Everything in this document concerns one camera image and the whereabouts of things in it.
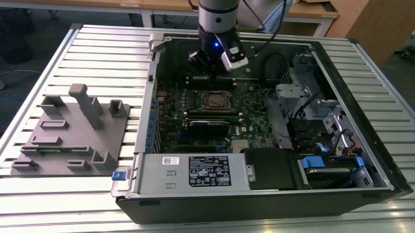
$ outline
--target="cable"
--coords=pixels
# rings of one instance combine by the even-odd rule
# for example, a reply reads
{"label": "cable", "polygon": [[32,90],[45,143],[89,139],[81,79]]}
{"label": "cable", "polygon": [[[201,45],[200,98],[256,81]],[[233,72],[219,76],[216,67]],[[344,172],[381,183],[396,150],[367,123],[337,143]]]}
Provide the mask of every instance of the cable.
{"label": "cable", "polygon": [[307,102],[303,104],[303,106],[297,109],[296,113],[293,114],[293,118],[297,117],[299,113],[304,110],[304,108],[309,105],[309,103],[317,98],[319,94],[321,93],[321,90],[313,93],[313,95],[309,97]]}
{"label": "cable", "polygon": [[175,29],[176,29],[177,27],[180,27],[180,26],[184,24],[184,22],[185,22],[185,20],[187,20],[187,17],[188,17],[188,16],[184,17],[181,23],[180,23],[177,26],[173,26]]}
{"label": "cable", "polygon": [[255,11],[252,10],[252,7],[248,5],[247,0],[241,0],[248,8],[248,10],[251,11],[252,15],[255,16],[256,21],[260,24],[260,28],[257,29],[257,31],[263,31],[265,30],[265,25],[263,23],[263,21],[260,20],[260,18],[257,17],[257,14],[255,13]]}
{"label": "cable", "polygon": [[0,75],[8,74],[8,73],[12,73],[12,72],[32,72],[32,73],[36,73],[36,74],[41,74],[39,71],[35,71],[35,70],[17,69],[17,70],[6,71],[6,72],[1,73]]}
{"label": "cable", "polygon": [[343,135],[347,131],[349,131],[349,129],[343,129],[343,130],[340,131],[340,133],[339,133],[339,135],[337,135],[337,138],[336,138],[336,141],[335,141],[335,143],[333,143],[333,147],[332,147],[332,149],[331,149],[331,151],[329,151],[329,156],[333,156],[333,155],[335,155],[335,153],[336,153],[336,148],[337,148],[337,144],[339,144],[341,135]]}
{"label": "cable", "polygon": [[197,10],[199,10],[199,6],[195,6],[195,5],[192,4],[192,1],[191,1],[191,0],[187,0],[187,3],[188,3],[188,5],[189,5],[189,7],[192,8],[193,11],[197,11]]}
{"label": "cable", "polygon": [[268,41],[261,45],[261,47],[259,47],[259,49],[256,50],[256,53],[253,56],[251,56],[248,59],[253,58],[257,53],[268,46],[268,44],[271,43],[271,41],[273,40],[273,38],[276,37],[276,34],[280,30],[280,27],[283,25],[283,19],[284,19],[284,13],[285,13],[285,9],[287,9],[287,0],[284,0],[284,3],[283,3],[283,12],[281,12],[281,15],[280,15],[280,20],[279,20],[279,25],[277,25],[277,28],[271,36],[271,38],[268,39]]}
{"label": "cable", "polygon": [[261,89],[260,85],[257,85],[260,92],[267,96],[264,90]]}
{"label": "cable", "polygon": [[351,136],[348,137],[349,141],[352,142],[352,145],[349,146],[349,148],[345,151],[345,155],[349,155],[351,151],[356,148],[357,143],[355,142],[355,140],[352,140]]}
{"label": "cable", "polygon": [[273,129],[273,127],[272,127],[271,124],[269,124],[269,126],[271,126],[271,129],[273,130],[273,132],[275,132],[279,136],[292,139],[291,137],[281,135],[281,134]]}
{"label": "cable", "polygon": [[21,101],[21,100],[25,100],[25,99],[9,99],[9,98],[0,97],[0,100],[6,100],[6,101]]}

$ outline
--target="slotted metal platform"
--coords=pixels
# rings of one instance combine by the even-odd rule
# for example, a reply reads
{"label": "slotted metal platform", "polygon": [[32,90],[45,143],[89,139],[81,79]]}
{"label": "slotted metal platform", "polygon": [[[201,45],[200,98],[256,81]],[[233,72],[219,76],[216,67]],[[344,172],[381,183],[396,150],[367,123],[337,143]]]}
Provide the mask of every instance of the slotted metal platform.
{"label": "slotted metal platform", "polygon": [[[9,178],[43,110],[44,95],[68,93],[72,83],[88,85],[100,103],[113,97],[129,104],[119,166],[133,158],[136,131],[149,65],[152,32],[196,34],[188,30],[84,25],[71,29],[0,140],[0,232],[413,232],[415,194],[372,204],[336,217],[311,217],[205,224],[137,225],[111,196],[111,177]],[[268,37],[243,34],[244,37]],[[280,36],[323,44],[339,73],[415,189],[415,113],[357,44],[345,39]],[[65,102],[75,102],[69,96]],[[119,182],[117,190],[127,189]]]}

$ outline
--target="warning label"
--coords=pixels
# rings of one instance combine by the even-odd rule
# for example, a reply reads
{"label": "warning label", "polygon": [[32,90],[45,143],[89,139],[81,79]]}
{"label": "warning label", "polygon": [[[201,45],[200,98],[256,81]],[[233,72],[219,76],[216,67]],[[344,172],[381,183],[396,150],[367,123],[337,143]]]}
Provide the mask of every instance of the warning label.
{"label": "warning label", "polygon": [[228,157],[189,157],[188,184],[192,187],[231,186]]}

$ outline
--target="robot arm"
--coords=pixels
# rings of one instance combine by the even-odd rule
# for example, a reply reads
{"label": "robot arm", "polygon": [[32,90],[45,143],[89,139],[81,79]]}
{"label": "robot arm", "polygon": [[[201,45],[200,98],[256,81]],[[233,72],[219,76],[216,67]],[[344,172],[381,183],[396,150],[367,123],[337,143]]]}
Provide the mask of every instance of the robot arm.
{"label": "robot arm", "polygon": [[[255,15],[247,0],[243,7]],[[263,0],[269,6],[271,0]],[[281,23],[281,18],[288,12],[292,0],[272,0],[276,5],[271,15]],[[217,75],[225,74],[248,64],[247,54],[236,33],[239,0],[199,0],[199,50],[189,55],[189,63],[212,80]]]}

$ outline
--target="blue connector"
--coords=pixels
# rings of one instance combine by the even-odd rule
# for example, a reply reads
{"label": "blue connector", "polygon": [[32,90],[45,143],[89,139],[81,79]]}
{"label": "blue connector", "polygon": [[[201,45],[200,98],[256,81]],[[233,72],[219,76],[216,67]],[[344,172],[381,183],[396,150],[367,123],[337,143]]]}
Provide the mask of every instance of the blue connector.
{"label": "blue connector", "polygon": [[327,148],[325,148],[325,146],[323,146],[323,144],[321,144],[320,142],[317,142],[316,145],[317,145],[317,147],[320,147],[320,149],[321,149],[323,152],[327,152],[327,151],[328,151]]}
{"label": "blue connector", "polygon": [[307,156],[300,160],[300,162],[303,164],[303,168],[325,167],[323,158],[320,156]]}
{"label": "blue connector", "polygon": [[363,161],[361,157],[356,157],[356,162],[357,162],[359,167],[364,166],[364,161]]}
{"label": "blue connector", "polygon": [[124,180],[127,180],[127,172],[125,171],[115,171],[112,173],[111,179],[113,181],[124,181]]}

